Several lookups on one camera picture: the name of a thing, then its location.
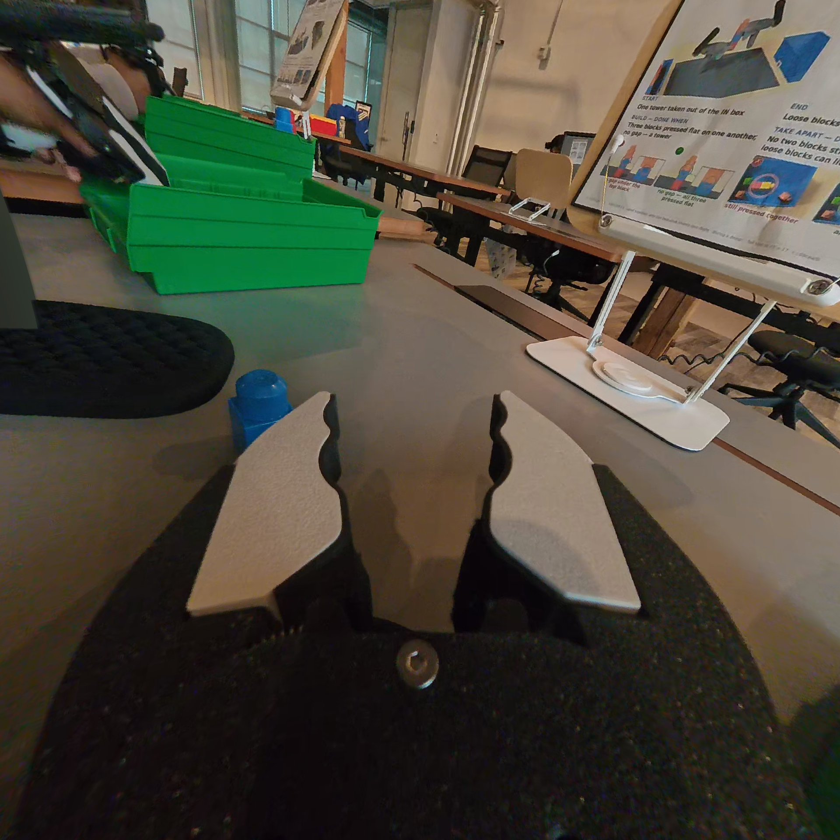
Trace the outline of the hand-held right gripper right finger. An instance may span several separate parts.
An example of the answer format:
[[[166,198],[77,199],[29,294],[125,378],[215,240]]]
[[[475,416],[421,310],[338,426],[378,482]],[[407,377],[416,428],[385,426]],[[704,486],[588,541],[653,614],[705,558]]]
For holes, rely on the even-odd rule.
[[[585,451],[511,391],[495,395],[500,477],[487,525],[499,549],[568,602],[637,614],[642,603]]]

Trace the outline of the brown-top desk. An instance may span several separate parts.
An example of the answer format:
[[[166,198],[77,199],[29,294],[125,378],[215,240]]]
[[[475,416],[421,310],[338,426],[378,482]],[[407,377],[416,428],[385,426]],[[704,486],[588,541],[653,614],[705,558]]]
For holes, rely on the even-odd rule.
[[[378,202],[385,200],[385,187],[390,184],[398,191],[438,199],[439,194],[451,194],[481,200],[500,201],[511,193],[502,187],[486,185],[469,179],[425,170],[413,163],[392,161],[380,155],[341,145],[342,161],[353,172],[373,181],[372,195]]]
[[[624,258],[620,245],[609,245],[603,238],[584,234],[571,224],[551,214],[534,221],[526,215],[510,213],[510,206],[500,202],[440,192],[437,198],[452,207],[453,220],[446,237],[453,256],[461,239],[469,241],[464,261],[473,266],[484,239],[516,250],[525,256],[537,277],[550,280],[542,300],[593,325],[606,304],[602,296],[593,315],[585,317],[563,297],[562,289],[577,283],[609,285]]]

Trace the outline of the black quilted wrist rest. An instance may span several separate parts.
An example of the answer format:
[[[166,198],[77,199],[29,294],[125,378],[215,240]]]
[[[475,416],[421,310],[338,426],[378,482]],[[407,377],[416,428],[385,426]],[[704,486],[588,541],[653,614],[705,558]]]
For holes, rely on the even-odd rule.
[[[34,302],[35,329],[1,330],[1,414],[137,419],[208,403],[235,362],[211,324],[75,302]]]

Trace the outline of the black stool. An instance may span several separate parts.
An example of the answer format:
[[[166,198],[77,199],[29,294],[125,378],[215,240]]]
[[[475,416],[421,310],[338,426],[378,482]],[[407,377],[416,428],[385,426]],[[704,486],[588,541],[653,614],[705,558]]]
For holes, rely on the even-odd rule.
[[[834,447],[839,438],[807,406],[804,395],[813,392],[838,403],[839,361],[830,351],[802,338],[782,332],[757,331],[748,341],[759,352],[758,366],[768,366],[784,376],[784,381],[771,391],[728,383],[718,391],[728,395],[739,393],[736,402],[745,406],[769,408],[770,419],[796,430],[803,423]]]

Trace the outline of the black office chair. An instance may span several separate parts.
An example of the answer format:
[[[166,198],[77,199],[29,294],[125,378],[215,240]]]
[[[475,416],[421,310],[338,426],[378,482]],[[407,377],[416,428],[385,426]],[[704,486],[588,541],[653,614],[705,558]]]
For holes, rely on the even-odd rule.
[[[461,178],[485,186],[498,187],[514,157],[511,151],[495,150],[474,145]]]

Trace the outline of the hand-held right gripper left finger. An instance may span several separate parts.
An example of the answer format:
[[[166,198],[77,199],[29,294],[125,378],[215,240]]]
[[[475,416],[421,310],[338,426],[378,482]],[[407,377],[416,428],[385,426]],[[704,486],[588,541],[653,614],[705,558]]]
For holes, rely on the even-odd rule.
[[[238,457],[185,608],[303,617],[351,567],[335,395],[319,392]]]

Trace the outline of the beige chair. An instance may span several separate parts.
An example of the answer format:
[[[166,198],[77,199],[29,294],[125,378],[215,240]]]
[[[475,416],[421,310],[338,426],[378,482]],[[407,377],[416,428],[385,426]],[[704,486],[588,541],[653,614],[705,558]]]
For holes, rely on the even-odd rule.
[[[550,209],[564,211],[570,201],[573,171],[572,159],[566,154],[521,149],[516,159],[514,189],[520,200],[511,205],[509,214],[522,217],[525,207],[534,204],[537,210],[528,216],[534,223]]]

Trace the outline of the person's left hand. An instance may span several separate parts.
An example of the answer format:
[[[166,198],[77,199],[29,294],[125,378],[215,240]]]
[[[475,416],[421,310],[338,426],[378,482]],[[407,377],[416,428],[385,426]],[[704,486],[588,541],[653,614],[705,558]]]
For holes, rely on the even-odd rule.
[[[4,52],[1,56],[1,118],[2,140],[8,140],[12,150],[58,165],[72,182],[81,183],[80,171],[67,162],[57,144],[63,141],[87,158],[95,157],[96,151],[32,77]]]

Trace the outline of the green plastic bin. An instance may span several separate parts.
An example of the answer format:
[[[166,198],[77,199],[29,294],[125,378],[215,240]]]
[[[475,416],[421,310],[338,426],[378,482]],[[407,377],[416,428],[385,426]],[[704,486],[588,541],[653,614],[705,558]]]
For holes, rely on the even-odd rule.
[[[173,96],[150,97],[143,128],[148,145],[158,156],[312,178],[316,152],[312,140],[222,108]]]
[[[308,175],[164,154],[168,186],[87,176],[92,224],[161,295],[361,284],[382,211]]]

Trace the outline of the blue mega block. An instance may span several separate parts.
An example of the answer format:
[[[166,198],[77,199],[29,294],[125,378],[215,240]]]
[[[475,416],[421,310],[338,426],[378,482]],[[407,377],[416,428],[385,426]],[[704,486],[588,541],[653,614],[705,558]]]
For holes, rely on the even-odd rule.
[[[253,370],[240,376],[227,407],[236,457],[293,411],[287,383],[269,370]]]

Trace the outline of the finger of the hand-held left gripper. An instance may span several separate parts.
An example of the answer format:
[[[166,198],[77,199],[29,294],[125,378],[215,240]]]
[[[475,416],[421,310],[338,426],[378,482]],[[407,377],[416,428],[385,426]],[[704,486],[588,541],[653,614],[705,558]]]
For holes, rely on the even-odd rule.
[[[140,173],[140,183],[170,186],[165,167],[132,123],[110,98],[101,98],[101,105],[111,145],[118,147],[122,156]]]

